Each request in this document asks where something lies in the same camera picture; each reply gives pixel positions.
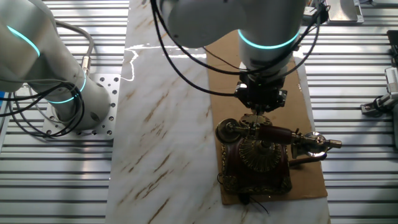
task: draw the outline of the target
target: teal led ring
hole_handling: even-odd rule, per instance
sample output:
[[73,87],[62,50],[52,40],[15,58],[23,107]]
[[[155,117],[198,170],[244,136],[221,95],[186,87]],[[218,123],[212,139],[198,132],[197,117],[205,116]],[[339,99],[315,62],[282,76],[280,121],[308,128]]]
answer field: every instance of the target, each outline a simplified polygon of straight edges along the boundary
[[283,44],[279,44],[279,45],[273,45],[273,46],[264,46],[264,45],[255,44],[255,43],[251,42],[250,40],[247,40],[247,38],[245,38],[243,36],[241,30],[238,30],[238,33],[239,33],[239,36],[242,38],[242,40],[245,41],[250,46],[258,48],[258,49],[272,50],[272,49],[278,49],[278,48],[281,48],[281,47],[285,47],[286,45],[291,44],[299,36],[300,31],[298,31],[297,34],[293,38],[288,40],[287,42],[285,42]]

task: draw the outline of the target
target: slotted metal surface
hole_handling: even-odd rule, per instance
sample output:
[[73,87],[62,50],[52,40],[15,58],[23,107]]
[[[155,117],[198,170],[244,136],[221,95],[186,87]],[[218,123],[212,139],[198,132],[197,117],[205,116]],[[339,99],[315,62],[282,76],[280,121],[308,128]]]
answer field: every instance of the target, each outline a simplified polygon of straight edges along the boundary
[[[315,126],[343,141],[322,162],[332,224],[398,223],[398,154],[392,117],[367,118],[360,104],[386,93],[391,66],[387,30],[398,8],[362,5],[365,23],[323,26],[306,62]],[[308,51],[312,35],[304,40]]]
[[[129,1],[44,2],[56,19],[93,36],[91,73],[121,73]],[[88,41],[64,28],[58,32],[81,62]],[[18,94],[27,91],[21,89]],[[45,112],[47,104],[39,106]],[[24,114],[42,127],[44,118],[35,108]],[[109,142],[43,141],[22,132],[11,119],[0,149],[0,223],[104,223],[111,146]]]

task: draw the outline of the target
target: metal bracket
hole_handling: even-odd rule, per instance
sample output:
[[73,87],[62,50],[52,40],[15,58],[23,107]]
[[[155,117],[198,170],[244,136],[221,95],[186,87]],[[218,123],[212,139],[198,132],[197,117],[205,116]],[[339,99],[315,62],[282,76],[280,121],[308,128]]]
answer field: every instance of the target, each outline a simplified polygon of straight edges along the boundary
[[[71,133],[48,141],[109,141],[114,138],[114,129],[116,126],[116,113],[118,111],[119,88],[121,76],[118,74],[90,74],[90,78],[100,83],[108,91],[111,98],[111,107],[106,118],[96,127],[85,131],[72,131]],[[46,115],[49,118],[55,118],[52,105],[47,107]],[[44,121],[43,132],[51,131],[51,133],[59,132],[63,129],[63,125],[54,123],[49,120]]]

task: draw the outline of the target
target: brass ornament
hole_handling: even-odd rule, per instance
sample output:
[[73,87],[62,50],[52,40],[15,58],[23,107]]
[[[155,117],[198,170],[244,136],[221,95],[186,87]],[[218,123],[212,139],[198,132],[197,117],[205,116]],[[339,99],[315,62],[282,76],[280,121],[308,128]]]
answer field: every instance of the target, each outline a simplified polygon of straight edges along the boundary
[[244,139],[239,146],[239,155],[248,168],[256,172],[269,172],[274,169],[280,161],[280,145],[272,144],[271,149],[261,151],[261,146],[256,140]]

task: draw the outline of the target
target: gold decorative detail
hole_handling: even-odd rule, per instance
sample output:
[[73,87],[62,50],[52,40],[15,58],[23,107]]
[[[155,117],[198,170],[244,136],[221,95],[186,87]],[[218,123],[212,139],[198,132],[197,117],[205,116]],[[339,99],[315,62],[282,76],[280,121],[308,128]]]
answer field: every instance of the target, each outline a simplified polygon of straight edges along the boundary
[[223,176],[223,186],[227,192],[237,192],[238,179],[234,176]]
[[267,149],[267,153],[262,153],[255,143],[256,141],[253,139],[244,139],[239,146],[239,155],[248,168],[256,172],[269,172],[280,161],[280,145],[273,144],[271,146],[273,149]]
[[226,170],[226,148],[224,144],[221,144],[221,162],[222,162],[221,172],[224,174]]

